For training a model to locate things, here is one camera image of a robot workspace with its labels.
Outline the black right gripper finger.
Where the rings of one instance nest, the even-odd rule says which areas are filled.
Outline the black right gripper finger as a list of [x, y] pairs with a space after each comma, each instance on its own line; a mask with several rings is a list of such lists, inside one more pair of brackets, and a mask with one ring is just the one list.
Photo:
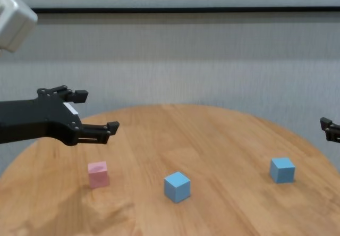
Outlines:
[[325, 132], [326, 140], [332, 142], [339, 142], [339, 125], [334, 124], [332, 120], [321, 117], [320, 118], [320, 125], [322, 131]]

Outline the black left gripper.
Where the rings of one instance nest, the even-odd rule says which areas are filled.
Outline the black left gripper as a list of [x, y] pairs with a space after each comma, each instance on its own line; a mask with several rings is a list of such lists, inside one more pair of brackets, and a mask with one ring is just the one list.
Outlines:
[[66, 103], [85, 103], [86, 90], [73, 91], [62, 85], [40, 88], [37, 94], [35, 99], [1, 102], [2, 144], [42, 137], [55, 138], [68, 146], [107, 144], [120, 126], [117, 121], [81, 126], [78, 113]]

